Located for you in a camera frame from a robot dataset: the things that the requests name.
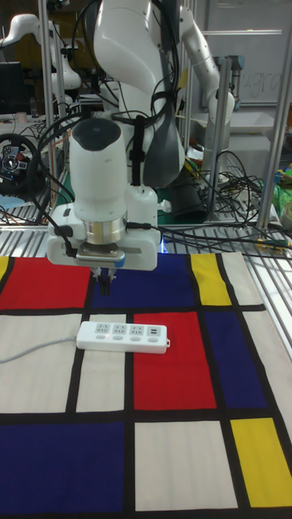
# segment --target white power cord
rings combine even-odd
[[[52,344],[59,344],[60,342],[68,341],[76,341],[76,337],[64,337],[63,339],[58,339],[57,341],[44,342],[43,344],[39,344],[37,346],[29,348],[29,350],[22,351],[20,354],[13,355],[13,357],[4,358],[3,360],[0,360],[0,364],[5,364],[6,362],[10,362],[11,360],[15,360],[16,358],[23,357],[24,355],[30,354],[32,351],[36,351],[40,348],[45,348],[46,346],[51,346]]]

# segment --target mondrian pattern mat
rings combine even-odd
[[[292,517],[292,367],[239,253],[119,271],[0,258],[0,358],[83,320],[165,324],[164,355],[0,364],[0,517]]]

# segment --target computer monitor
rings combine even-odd
[[[0,63],[0,114],[30,113],[24,74],[19,62]]]

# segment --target power strip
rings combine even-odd
[[[164,354],[170,347],[166,326],[84,321],[77,334],[80,350]]]

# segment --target yellow rectangle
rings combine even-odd
[[[292,506],[292,478],[273,420],[231,420],[231,426],[251,506]]]
[[[7,270],[8,261],[9,261],[9,258],[7,258],[6,256],[0,257],[0,281],[3,278],[3,276]]]
[[[199,285],[202,305],[211,307],[229,307],[231,305],[215,254],[192,254],[191,269]]]

